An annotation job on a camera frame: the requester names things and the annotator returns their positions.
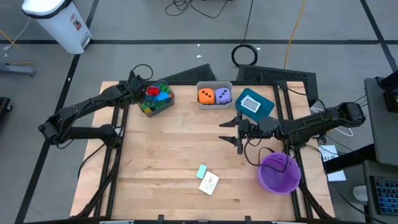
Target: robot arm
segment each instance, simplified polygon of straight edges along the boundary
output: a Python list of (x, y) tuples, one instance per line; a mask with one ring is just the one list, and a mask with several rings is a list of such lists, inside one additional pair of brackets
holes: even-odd
[(126, 107), (130, 104), (143, 102), (148, 84), (139, 75), (130, 72), (129, 81), (105, 89), (100, 95), (81, 103), (62, 108), (52, 115), (39, 131), (50, 144), (59, 145), (70, 139), (98, 138), (113, 147), (118, 143), (118, 134), (110, 124), (99, 128), (76, 128), (72, 124), (82, 116), (107, 106)]
[(327, 108), (323, 113), (312, 114), (295, 120), (279, 121), (275, 118), (260, 119), (258, 125), (251, 124), (248, 119), (242, 119), (242, 113), (233, 120), (223, 123), (220, 127), (235, 127), (238, 125), (238, 137), (220, 136), (235, 147), (238, 154), (243, 153), (242, 139), (269, 139), (289, 140), (293, 147), (301, 147), (304, 142), (317, 134), (324, 135), (328, 130), (344, 126), (358, 127), (365, 122), (365, 115), (357, 103), (342, 103), (336, 107)]

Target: wooden table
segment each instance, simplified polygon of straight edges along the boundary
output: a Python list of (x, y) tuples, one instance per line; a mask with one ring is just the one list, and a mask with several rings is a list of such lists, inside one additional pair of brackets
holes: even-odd
[[(103, 82), (101, 89), (115, 84)], [(302, 82), (288, 82), (288, 87), (305, 93)], [(272, 86), (234, 86), (234, 97), (244, 88), (275, 101)], [(200, 110), (196, 86), (175, 85), (172, 89), (175, 104), (152, 118), (136, 105), (129, 108), (112, 219), (156, 220), (163, 214), (166, 220), (243, 220), (245, 215), (252, 220), (295, 220), (291, 195), (262, 189), (257, 182), (257, 167), (237, 155), (232, 144), (218, 138), (236, 135), (236, 128), (218, 127), (236, 115), (234, 106), (228, 110)], [(293, 92), (289, 96), (294, 118), (310, 114), (305, 96)], [(287, 118), (284, 100), (282, 107)], [(112, 113), (113, 108), (97, 111), (93, 126), (110, 123)], [(277, 118), (276, 107), (270, 116)], [(85, 156), (101, 144), (100, 140), (89, 140)], [(318, 147), (315, 140), (309, 144)], [(261, 146), (282, 151), (282, 142), (263, 139), (258, 147), (248, 147), (252, 161), (257, 161)], [(261, 156), (268, 153), (263, 150)], [(80, 212), (97, 190), (104, 154), (102, 150), (82, 169), (71, 215)], [(325, 211), (334, 215), (320, 153), (306, 147), (301, 154), (308, 189)], [(212, 196), (198, 189), (201, 180), (196, 172), (200, 164), (220, 177)], [(305, 217), (302, 194), (300, 190), (297, 193)], [(105, 214), (107, 198), (108, 192), (101, 214)]]

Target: orange die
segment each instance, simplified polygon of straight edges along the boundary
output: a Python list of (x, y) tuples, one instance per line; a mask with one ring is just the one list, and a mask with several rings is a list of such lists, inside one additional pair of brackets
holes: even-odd
[(214, 104), (214, 91), (210, 88), (203, 88), (198, 92), (198, 100), (199, 103), (204, 105), (212, 105)]

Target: trash can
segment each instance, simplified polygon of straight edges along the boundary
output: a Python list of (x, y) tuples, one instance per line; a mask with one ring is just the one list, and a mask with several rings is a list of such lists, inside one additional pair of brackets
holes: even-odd
[(83, 53), (93, 38), (72, 0), (25, 0), (22, 11), (36, 19), (68, 53)]

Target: purple basket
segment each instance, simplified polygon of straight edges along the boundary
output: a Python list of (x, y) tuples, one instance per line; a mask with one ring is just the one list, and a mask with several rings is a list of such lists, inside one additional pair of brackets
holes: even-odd
[(301, 178), (299, 165), (290, 156), (281, 152), (273, 152), (266, 156), (261, 164), (283, 170), (286, 158), (288, 158), (288, 163), (285, 172), (277, 172), (270, 167), (259, 167), (258, 179), (264, 189), (275, 194), (289, 194), (299, 186)]

